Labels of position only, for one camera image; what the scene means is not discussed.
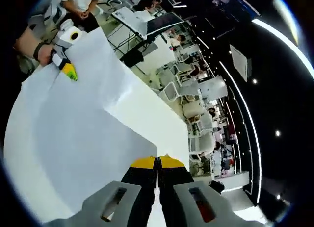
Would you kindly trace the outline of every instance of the black wristband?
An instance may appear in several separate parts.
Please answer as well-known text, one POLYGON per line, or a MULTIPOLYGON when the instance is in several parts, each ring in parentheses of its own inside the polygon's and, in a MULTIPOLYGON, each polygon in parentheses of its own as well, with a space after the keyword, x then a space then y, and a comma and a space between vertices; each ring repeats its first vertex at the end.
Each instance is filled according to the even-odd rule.
POLYGON ((33 57, 34 57, 35 60, 39 61, 39 60, 38 60, 38 52, 39 52, 40 48, 41 48, 43 45, 45 45, 45 44, 46 44, 46 43, 44 43, 44 42, 40 42, 40 43, 36 46, 35 51, 34 51, 34 54, 33 54, 33 57))

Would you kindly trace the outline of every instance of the computer screen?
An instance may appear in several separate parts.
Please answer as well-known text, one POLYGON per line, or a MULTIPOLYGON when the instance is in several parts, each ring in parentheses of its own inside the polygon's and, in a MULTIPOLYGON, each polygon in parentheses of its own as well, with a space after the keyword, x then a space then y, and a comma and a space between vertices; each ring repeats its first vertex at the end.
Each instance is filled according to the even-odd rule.
POLYGON ((147 22, 147 35, 153 34, 154 32, 167 30, 174 25, 183 23, 184 21, 174 13, 167 13, 147 22))

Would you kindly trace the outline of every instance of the black ceiling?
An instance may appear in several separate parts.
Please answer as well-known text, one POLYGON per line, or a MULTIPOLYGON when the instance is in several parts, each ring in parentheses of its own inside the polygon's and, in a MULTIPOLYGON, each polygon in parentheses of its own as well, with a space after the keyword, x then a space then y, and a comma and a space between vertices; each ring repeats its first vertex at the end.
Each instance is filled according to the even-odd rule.
MULTIPOLYGON (((190 19, 195 35, 200 37, 207 49, 198 39, 197 43, 202 49, 202 54, 216 74, 226 79, 227 85, 235 93, 241 112, 245 118, 246 126, 252 147, 253 155, 253 194, 251 200, 256 202, 258 192, 258 153, 252 125, 249 123, 248 114, 239 97, 234 84, 223 70, 219 61, 231 73, 243 94, 256 127, 262 156, 262 192, 260 207, 274 219, 284 205, 276 205, 276 195, 294 203, 296 200, 308 198, 305 189, 311 178, 311 158, 314 155, 313 129, 314 125, 314 81, 306 67, 287 47, 285 43, 269 33, 267 30, 248 21, 243 21, 235 26, 235 30, 213 40, 217 37, 209 22, 212 10, 206 0, 175 0, 186 4, 187 8, 175 9, 180 15, 196 17, 190 19), (229 44, 234 45, 246 57, 252 59, 252 76, 245 82, 233 66, 232 56, 229 54, 229 44), (280 137, 275 136, 275 130, 281 132, 280 137)), ((247 0, 262 15, 259 19, 272 25, 294 42, 288 27, 280 18, 272 0, 247 0)), ((298 5, 294 1, 292 8, 298 5)), ((301 19, 304 7, 296 12, 296 17, 301 19)), ((308 27, 309 22, 300 21, 302 27, 308 27)), ((307 56, 312 56, 312 37, 306 36, 308 41, 307 56)), ((239 137, 240 156, 244 169, 251 169, 251 159, 243 119, 238 110, 236 101, 229 94, 225 101, 228 102, 239 137)))

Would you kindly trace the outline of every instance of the yellow object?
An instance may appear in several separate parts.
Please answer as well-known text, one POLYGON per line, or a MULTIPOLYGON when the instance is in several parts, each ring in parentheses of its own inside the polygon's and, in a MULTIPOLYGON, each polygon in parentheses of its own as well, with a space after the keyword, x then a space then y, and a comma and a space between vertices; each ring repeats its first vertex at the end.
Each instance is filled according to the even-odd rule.
POLYGON ((74 66, 72 64, 66 63, 61 71, 70 79, 74 81, 78 80, 77 73, 75 72, 74 66))
POLYGON ((169 156, 162 156, 160 157, 160 160, 161 160, 161 168, 185 167, 183 163, 169 156))
POLYGON ((135 161, 130 167, 153 169, 155 157, 146 157, 135 161))

